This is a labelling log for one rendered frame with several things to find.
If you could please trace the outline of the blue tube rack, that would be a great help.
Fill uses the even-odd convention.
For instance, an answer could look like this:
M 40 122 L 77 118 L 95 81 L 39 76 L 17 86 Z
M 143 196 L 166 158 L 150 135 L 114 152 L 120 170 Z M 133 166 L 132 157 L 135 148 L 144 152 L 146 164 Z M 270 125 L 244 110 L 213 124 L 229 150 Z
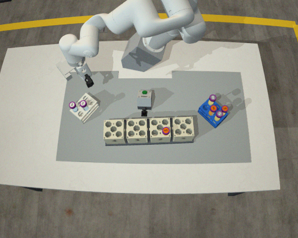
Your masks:
M 209 100 L 209 99 L 208 99 Z M 226 114 L 224 116 L 221 117 L 221 119 L 219 121 L 215 121 L 214 117 L 216 115 L 216 112 L 218 110 L 221 110 L 221 106 L 217 103 L 217 102 L 214 102 L 213 105 L 215 106 L 218 106 L 217 107 L 217 111 L 214 113 L 213 116 L 209 115 L 209 110 L 210 110 L 210 105 L 208 104 L 208 100 L 206 102 L 204 102 L 198 109 L 198 113 L 204 117 L 214 128 L 216 128 L 228 115 L 228 113 L 226 112 Z M 209 118 L 209 117 L 210 118 Z

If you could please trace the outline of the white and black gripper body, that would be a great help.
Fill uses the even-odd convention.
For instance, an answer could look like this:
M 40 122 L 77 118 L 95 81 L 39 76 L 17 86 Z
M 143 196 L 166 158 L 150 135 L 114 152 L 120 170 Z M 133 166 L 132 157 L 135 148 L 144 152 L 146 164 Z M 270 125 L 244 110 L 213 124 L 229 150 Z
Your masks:
M 88 76 L 92 76 L 92 73 L 87 65 L 87 63 L 83 62 L 83 66 L 78 66 L 75 67 L 75 71 L 77 72 L 77 74 L 85 81 L 85 75 L 87 74 Z

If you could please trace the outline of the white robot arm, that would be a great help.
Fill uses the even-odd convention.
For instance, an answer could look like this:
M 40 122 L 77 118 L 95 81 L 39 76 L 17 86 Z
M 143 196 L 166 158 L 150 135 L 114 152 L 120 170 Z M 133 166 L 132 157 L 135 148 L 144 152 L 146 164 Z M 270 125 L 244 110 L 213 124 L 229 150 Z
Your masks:
M 203 38 L 207 27 L 198 9 L 198 0 L 160 1 L 166 19 L 160 19 L 152 0 L 127 0 L 109 14 L 94 15 L 82 25 L 79 40 L 73 34 L 60 39 L 59 47 L 66 60 L 58 62 L 57 68 L 67 81 L 72 79 L 70 71 L 83 66 L 85 57 L 98 54 L 99 32 L 106 26 L 118 35 L 135 26 L 144 46 L 152 53 L 160 53 L 179 34 L 188 44 Z

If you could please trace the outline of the white tube rack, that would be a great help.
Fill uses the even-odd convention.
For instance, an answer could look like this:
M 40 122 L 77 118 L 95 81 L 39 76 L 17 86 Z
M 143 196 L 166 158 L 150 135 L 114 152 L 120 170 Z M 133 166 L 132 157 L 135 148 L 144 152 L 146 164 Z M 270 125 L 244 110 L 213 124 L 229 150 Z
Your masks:
M 86 96 L 86 97 L 85 97 Z M 85 97 L 85 98 L 84 98 Z M 84 99 L 83 99 L 84 98 Z M 82 100 L 85 100 L 89 109 L 87 111 L 84 111 L 80 104 L 78 103 Z M 70 109 L 70 112 L 78 119 L 80 120 L 83 124 L 90 118 L 90 116 L 100 107 L 98 102 L 94 100 L 91 96 L 88 94 L 84 94 L 80 100 L 76 103 L 76 106 L 78 107 L 77 112 L 73 112 L 72 109 Z M 90 111 L 90 112 L 89 112 Z M 89 113 L 88 113 L 89 112 Z M 87 114 L 88 113 L 88 114 Z

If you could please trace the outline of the grey bench mat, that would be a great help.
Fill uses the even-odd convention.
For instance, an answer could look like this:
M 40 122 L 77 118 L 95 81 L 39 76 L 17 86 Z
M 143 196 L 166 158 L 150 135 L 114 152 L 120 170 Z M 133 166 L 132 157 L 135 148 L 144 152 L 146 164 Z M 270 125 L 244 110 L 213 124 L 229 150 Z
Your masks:
M 251 163 L 240 72 L 176 71 L 172 78 L 118 78 L 119 71 L 91 71 L 94 85 L 70 72 L 62 109 L 56 161 L 124 164 Z M 152 90 L 151 110 L 138 110 L 138 90 Z M 87 93 L 99 108 L 83 124 L 69 103 Z M 214 128 L 198 113 L 210 95 L 227 117 Z M 104 120 L 193 117 L 194 142 L 105 146 Z

